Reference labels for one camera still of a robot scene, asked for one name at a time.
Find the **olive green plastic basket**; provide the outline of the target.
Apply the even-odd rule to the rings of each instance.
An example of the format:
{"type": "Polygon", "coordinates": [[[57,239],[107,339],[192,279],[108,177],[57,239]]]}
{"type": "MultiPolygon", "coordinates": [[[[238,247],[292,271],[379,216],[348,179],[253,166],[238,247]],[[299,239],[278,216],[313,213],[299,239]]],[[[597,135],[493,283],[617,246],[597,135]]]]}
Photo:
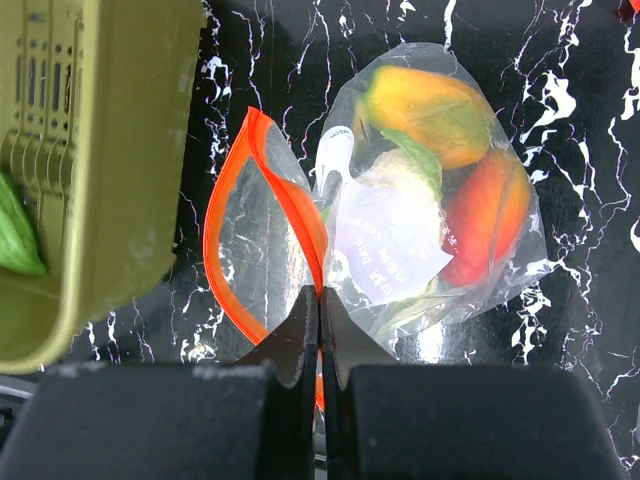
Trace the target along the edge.
{"type": "Polygon", "coordinates": [[[5,1],[1,171],[41,275],[1,272],[1,370],[54,363],[78,330],[171,268],[198,1],[5,1]]]}

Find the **red orange toy mango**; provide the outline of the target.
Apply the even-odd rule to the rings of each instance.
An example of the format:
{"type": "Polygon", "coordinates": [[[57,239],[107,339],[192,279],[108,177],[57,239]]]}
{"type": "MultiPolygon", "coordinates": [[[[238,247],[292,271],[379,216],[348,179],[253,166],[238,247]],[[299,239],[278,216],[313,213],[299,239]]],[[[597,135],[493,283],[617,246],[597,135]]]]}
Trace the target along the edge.
{"type": "Polygon", "coordinates": [[[456,287],[474,285],[516,241],[529,211],[532,188],[510,151],[487,153],[450,199],[443,250],[453,259],[442,276],[456,287]]]}

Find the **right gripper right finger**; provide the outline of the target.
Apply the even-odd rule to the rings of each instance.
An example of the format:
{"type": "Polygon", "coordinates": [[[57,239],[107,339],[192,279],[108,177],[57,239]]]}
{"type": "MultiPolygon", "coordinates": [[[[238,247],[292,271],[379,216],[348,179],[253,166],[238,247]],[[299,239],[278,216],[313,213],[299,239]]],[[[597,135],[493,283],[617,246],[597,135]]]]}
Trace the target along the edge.
{"type": "Polygon", "coordinates": [[[370,457],[365,435],[374,431],[380,408],[373,375],[399,362],[352,320],[332,288],[319,299],[319,321],[327,475],[359,479],[370,457]]]}

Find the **clear red-zip bag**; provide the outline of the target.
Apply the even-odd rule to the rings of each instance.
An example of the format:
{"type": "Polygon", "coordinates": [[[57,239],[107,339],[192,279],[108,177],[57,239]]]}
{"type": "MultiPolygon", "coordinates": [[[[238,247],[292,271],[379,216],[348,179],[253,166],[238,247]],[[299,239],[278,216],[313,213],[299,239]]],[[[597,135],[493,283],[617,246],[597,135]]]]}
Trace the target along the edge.
{"type": "Polygon", "coordinates": [[[339,90],[314,172],[249,108],[207,208],[218,304],[252,343],[305,286],[336,291],[391,349],[511,300],[549,272],[536,191],[491,105],[442,45],[403,43],[339,90]]]}

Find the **yellow green toy mango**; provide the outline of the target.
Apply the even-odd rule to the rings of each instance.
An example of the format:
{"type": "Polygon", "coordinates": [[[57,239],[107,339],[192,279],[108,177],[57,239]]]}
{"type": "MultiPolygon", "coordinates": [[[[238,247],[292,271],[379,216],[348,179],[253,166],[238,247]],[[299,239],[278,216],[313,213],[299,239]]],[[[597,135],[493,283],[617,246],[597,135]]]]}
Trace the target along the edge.
{"type": "Polygon", "coordinates": [[[475,163],[489,150],[494,112],[457,78],[383,65],[374,70],[364,103],[372,125],[406,134],[436,153],[444,169],[475,163]]]}

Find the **green toy vegetable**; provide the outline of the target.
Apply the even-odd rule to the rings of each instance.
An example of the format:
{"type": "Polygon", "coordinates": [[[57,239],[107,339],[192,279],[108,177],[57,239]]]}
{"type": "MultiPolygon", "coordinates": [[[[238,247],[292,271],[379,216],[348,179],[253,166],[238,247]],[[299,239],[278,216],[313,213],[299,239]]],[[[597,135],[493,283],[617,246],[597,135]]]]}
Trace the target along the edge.
{"type": "Polygon", "coordinates": [[[25,276],[48,274],[34,228],[5,173],[1,173],[1,267],[25,276]]]}

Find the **white toy cauliflower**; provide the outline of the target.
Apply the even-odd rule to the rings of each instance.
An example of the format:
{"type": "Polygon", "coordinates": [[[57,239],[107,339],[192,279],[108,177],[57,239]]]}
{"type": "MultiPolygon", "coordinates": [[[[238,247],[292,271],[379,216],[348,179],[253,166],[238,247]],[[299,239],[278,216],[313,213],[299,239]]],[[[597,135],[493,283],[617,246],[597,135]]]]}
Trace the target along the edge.
{"type": "Polygon", "coordinates": [[[431,150],[383,130],[385,150],[340,188],[334,251],[373,305],[421,296],[452,260],[444,252],[442,168],[431,150]]]}

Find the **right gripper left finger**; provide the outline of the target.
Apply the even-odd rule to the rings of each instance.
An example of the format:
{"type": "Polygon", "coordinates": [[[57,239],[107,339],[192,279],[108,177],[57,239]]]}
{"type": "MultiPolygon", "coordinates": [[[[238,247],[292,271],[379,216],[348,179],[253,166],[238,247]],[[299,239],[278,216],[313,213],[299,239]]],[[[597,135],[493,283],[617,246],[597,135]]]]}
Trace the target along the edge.
{"type": "Polygon", "coordinates": [[[267,373],[256,479],[312,479],[319,300],[304,286],[287,317],[239,365],[267,373]]]}

